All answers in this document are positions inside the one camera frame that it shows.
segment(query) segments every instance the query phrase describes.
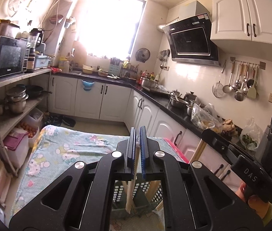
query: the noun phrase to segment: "microwave door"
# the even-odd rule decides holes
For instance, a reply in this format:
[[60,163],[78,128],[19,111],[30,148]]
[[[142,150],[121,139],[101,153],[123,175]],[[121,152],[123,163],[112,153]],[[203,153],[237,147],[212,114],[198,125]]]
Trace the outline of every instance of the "microwave door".
[[178,56],[210,56],[209,44],[203,27],[172,33],[171,38]]
[[22,72],[27,43],[0,37],[0,77]]

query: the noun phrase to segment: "metal pivot cap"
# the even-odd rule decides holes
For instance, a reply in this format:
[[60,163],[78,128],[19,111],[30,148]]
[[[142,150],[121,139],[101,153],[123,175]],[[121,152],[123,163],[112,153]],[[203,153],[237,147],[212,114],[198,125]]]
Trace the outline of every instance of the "metal pivot cap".
[[202,164],[201,164],[200,161],[194,161],[194,162],[192,163],[192,166],[193,166],[194,168],[201,168],[201,167],[202,167]]
[[116,150],[116,151],[113,151],[113,152],[111,153],[111,155],[112,155],[114,158],[119,158],[119,157],[122,155],[122,152]]
[[157,157],[164,157],[165,156],[165,153],[163,151],[156,151],[154,153]]
[[78,161],[77,163],[75,163],[74,166],[75,166],[75,168],[80,169],[85,166],[85,163],[83,161]]

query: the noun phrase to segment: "frying pan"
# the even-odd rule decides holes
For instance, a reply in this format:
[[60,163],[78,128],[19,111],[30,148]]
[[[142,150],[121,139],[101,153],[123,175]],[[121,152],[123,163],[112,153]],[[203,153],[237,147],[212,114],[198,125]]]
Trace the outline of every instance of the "frying pan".
[[46,92],[52,94],[52,92],[45,91],[42,87],[37,85],[27,85],[26,86],[26,93],[29,95],[30,98],[36,98],[42,94],[42,92]]

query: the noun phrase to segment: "wire strainer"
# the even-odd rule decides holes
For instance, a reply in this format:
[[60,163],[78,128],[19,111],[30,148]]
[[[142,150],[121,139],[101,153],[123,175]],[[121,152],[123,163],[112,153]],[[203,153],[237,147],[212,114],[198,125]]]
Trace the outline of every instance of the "wire strainer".
[[224,95],[223,85],[218,81],[212,87],[212,93],[216,98],[221,98]]

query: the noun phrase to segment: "cartoon print tablecloth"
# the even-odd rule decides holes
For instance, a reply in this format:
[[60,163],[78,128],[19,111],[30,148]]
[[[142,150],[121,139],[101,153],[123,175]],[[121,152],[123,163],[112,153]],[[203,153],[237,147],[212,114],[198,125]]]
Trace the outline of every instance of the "cartoon print tablecloth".
[[[116,150],[118,142],[128,138],[84,133],[53,125],[44,127],[21,179],[10,217],[12,218],[76,161],[96,162],[102,156]],[[182,161],[163,138],[151,139],[158,141],[161,150]],[[141,173],[140,159],[137,172]]]

